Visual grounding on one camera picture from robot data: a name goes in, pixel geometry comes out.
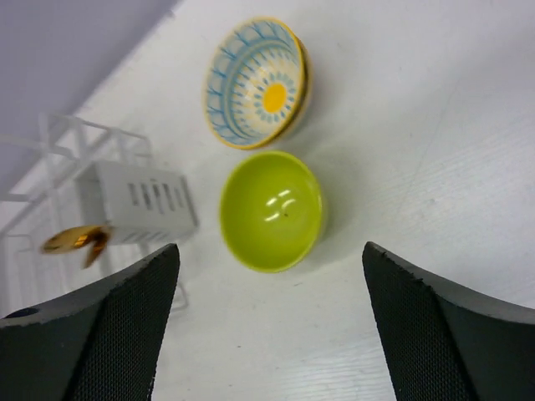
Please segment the lime green bowl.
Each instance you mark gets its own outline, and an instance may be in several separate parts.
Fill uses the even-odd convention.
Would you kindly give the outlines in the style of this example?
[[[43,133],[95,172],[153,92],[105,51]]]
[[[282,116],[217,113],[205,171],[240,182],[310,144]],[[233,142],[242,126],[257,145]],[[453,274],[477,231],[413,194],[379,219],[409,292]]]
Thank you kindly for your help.
[[[279,273],[300,263],[323,235],[327,215],[316,175],[281,150],[246,158],[222,187],[222,238],[229,252],[255,272]]]

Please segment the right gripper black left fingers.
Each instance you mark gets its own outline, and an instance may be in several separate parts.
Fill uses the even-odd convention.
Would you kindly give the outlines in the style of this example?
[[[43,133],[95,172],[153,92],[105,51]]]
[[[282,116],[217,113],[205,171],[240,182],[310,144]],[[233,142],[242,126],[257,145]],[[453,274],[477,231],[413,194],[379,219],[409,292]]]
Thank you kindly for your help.
[[[1,320],[3,400],[149,400],[180,269],[168,244]]]

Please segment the yellow sun pattern bowl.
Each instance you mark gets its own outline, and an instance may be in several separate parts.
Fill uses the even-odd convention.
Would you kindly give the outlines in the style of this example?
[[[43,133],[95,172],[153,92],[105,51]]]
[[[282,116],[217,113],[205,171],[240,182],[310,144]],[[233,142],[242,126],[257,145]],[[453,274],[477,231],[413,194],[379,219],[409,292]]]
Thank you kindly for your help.
[[[305,83],[303,53],[292,29],[256,17],[233,28],[209,63],[203,109],[225,145],[259,148],[293,117]]]

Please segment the white floral ceramic bowl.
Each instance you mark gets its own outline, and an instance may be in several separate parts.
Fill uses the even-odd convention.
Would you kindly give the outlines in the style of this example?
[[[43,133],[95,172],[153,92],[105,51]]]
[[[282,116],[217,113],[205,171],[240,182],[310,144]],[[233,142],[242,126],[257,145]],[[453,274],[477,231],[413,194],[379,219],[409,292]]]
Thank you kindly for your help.
[[[277,141],[287,140],[288,138],[294,136],[294,134],[299,130],[299,127],[302,124],[302,122],[305,120],[305,117],[308,112],[308,107],[313,97],[314,76],[313,76],[312,59],[310,58],[309,52],[307,48],[304,46],[304,43],[300,39],[298,40],[298,42],[299,42],[300,49],[302,50],[302,53],[303,53],[304,72],[305,72],[304,89],[298,101],[298,107],[293,117],[285,125],[284,129],[269,142],[270,145],[274,144]]]

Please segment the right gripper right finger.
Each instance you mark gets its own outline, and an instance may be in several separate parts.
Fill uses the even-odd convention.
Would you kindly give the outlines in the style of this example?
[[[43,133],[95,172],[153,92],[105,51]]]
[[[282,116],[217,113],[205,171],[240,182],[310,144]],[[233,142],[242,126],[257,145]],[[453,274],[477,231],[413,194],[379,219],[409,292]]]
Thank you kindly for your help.
[[[369,241],[362,255],[398,400],[532,400],[534,311],[437,276]]]

